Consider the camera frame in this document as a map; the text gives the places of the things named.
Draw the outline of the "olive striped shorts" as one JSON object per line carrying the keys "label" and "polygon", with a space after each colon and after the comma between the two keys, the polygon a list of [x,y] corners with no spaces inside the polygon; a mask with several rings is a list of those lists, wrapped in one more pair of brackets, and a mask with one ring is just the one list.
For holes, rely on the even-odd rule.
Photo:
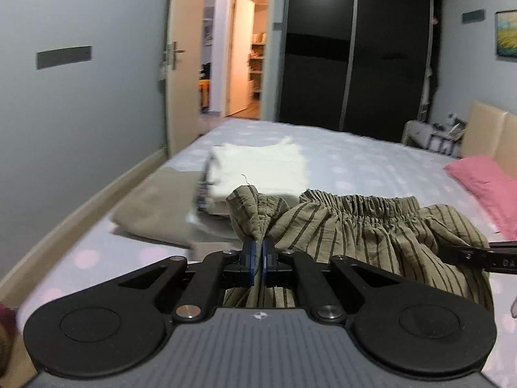
{"label": "olive striped shorts", "polygon": [[486,237],[455,208],[420,206],[413,197],[335,195],[309,189],[288,203],[279,196],[241,186],[226,199],[240,239],[272,239],[279,250],[294,249],[316,262],[345,255],[494,309],[487,272],[446,264],[438,251],[448,246],[488,249]]}

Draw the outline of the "folded clothes stack near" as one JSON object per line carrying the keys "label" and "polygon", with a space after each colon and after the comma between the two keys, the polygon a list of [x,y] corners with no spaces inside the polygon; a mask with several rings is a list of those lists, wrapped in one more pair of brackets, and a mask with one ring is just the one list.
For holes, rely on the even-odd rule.
{"label": "folded clothes stack near", "polygon": [[200,171],[162,167],[134,188],[111,220],[124,233],[182,248],[197,243],[236,243],[230,218],[197,210]]}

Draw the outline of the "folded clothes stack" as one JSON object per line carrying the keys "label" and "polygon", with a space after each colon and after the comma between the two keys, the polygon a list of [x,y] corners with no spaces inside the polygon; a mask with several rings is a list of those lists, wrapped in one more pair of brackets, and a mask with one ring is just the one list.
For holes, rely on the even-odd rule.
{"label": "folded clothes stack", "polygon": [[202,228],[216,219],[228,218],[226,198],[241,186],[278,196],[289,206],[297,204],[309,187],[308,160],[302,147],[291,137],[266,146],[214,146],[198,184],[196,212],[187,215],[187,222]]}
{"label": "folded clothes stack", "polygon": [[197,243],[236,243],[230,218],[197,210],[200,171],[162,167],[134,188],[111,220],[124,233],[182,248]]}

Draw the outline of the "folded clothes stack far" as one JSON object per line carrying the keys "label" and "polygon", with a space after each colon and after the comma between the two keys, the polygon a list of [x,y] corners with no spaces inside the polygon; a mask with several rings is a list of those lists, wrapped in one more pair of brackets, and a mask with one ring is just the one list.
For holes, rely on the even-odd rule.
{"label": "folded clothes stack far", "polygon": [[228,218],[226,198],[241,186],[278,196],[289,206],[297,204],[309,187],[308,160],[302,147],[291,137],[266,146],[214,146],[198,184],[196,212],[187,215],[187,222],[202,228],[216,219]]}

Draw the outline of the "pink pillow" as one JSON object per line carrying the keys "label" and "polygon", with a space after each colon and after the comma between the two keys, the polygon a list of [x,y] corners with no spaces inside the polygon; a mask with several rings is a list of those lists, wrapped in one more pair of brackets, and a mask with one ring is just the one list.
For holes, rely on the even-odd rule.
{"label": "pink pillow", "polygon": [[516,240],[515,178],[483,155],[452,161],[444,170],[476,198],[507,240]]}

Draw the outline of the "beige padded headboard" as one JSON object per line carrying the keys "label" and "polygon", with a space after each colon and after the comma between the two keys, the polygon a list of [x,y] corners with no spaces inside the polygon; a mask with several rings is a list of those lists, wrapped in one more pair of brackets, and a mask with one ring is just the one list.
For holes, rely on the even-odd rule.
{"label": "beige padded headboard", "polygon": [[506,174],[516,178],[517,117],[486,103],[474,101],[462,139],[462,158],[485,155]]}

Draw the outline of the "white bedside table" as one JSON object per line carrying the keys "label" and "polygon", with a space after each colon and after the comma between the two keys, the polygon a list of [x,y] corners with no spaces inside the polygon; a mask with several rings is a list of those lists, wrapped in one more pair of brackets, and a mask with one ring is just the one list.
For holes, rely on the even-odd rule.
{"label": "white bedside table", "polygon": [[459,122],[452,127],[408,121],[405,125],[401,143],[405,146],[460,158],[460,148],[465,132],[465,124]]}

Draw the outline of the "black sliding wardrobe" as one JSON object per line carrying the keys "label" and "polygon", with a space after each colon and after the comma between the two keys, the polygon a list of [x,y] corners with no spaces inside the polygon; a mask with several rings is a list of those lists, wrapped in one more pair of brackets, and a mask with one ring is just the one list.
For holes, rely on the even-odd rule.
{"label": "black sliding wardrobe", "polygon": [[426,116],[443,0],[286,0],[277,117],[388,142]]}

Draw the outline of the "framed landscape painting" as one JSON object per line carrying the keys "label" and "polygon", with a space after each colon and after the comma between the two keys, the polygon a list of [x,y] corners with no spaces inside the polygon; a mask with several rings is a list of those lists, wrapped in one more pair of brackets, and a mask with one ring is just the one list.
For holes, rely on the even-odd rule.
{"label": "framed landscape painting", "polygon": [[517,11],[495,13],[496,54],[502,58],[517,58]]}

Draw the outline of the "beige room door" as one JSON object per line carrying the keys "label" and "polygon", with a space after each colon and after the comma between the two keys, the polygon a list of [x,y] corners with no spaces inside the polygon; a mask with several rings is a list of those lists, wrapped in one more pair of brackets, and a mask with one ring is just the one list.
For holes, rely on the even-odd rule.
{"label": "beige room door", "polygon": [[203,11],[204,0],[169,0],[163,65],[169,157],[199,134]]}

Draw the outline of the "grey wall plate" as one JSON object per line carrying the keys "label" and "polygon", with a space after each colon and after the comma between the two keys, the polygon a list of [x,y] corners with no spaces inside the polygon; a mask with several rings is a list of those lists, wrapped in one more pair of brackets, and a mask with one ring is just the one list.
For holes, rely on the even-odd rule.
{"label": "grey wall plate", "polygon": [[92,59],[92,46],[64,47],[41,51],[36,54],[38,70],[75,64]]}

